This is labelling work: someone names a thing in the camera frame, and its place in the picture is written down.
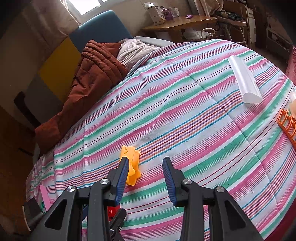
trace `yellow plastic piece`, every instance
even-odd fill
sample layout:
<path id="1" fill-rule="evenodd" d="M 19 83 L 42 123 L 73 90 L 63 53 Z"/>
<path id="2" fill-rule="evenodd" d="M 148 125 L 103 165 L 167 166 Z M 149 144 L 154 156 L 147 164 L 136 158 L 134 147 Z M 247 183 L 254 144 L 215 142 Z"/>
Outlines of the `yellow plastic piece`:
<path id="1" fill-rule="evenodd" d="M 123 156 L 126 156 L 129 161 L 129 170 L 126 184 L 134 186 L 137 179 L 141 177 L 141 173 L 139 171 L 140 151 L 135 150 L 134 146 L 123 146 L 121 148 L 120 161 Z"/>
<path id="2" fill-rule="evenodd" d="M 63 103 L 72 86 L 81 53 L 67 37 L 38 71 L 40 78 Z"/>

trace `cardboard box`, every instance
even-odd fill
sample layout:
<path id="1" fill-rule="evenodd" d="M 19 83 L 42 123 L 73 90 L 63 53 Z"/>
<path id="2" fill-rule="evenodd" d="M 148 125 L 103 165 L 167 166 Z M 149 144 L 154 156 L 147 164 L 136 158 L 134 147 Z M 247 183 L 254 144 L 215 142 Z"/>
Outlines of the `cardboard box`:
<path id="1" fill-rule="evenodd" d="M 165 22 L 165 17 L 157 2 L 149 3 L 147 5 L 147 11 L 155 25 L 159 25 Z"/>

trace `white plastic cylinder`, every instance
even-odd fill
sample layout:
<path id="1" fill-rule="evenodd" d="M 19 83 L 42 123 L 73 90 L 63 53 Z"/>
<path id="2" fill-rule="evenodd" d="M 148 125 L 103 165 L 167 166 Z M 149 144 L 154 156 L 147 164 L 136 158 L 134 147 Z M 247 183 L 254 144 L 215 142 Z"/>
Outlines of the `white plastic cylinder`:
<path id="1" fill-rule="evenodd" d="M 231 55 L 229 63 L 239 86 L 242 101 L 248 104 L 259 104 L 263 101 L 252 72 L 246 63 L 237 56 Z"/>
<path id="2" fill-rule="evenodd" d="M 291 114 L 296 119 L 296 90 L 291 90 L 289 97 L 290 97 L 289 109 Z"/>

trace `wooden desk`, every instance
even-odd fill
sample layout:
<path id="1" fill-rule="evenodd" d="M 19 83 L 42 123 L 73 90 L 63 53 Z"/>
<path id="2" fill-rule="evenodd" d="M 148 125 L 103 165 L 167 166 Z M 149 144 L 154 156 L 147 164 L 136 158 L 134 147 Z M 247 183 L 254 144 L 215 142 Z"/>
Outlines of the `wooden desk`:
<path id="1" fill-rule="evenodd" d="M 146 33 L 149 37 L 156 37 L 155 32 L 165 31 L 168 32 L 170 38 L 174 43 L 181 43 L 182 34 L 181 29 L 198 27 L 204 23 L 216 23 L 217 18 L 215 17 L 207 17 L 207 16 L 198 16 L 194 15 L 194 18 L 185 18 L 184 16 L 174 18 L 172 20 L 168 20 L 160 25 L 150 25 L 142 29 L 144 33 Z"/>

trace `pillow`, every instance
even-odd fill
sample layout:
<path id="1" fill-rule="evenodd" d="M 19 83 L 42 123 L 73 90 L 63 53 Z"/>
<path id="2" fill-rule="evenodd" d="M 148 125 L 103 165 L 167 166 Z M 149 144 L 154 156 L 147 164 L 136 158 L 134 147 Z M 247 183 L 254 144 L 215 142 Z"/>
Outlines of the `pillow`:
<path id="1" fill-rule="evenodd" d="M 145 44 L 139 39 L 124 39 L 121 41 L 117 59 L 130 71 L 141 58 L 158 49 L 159 47 Z"/>

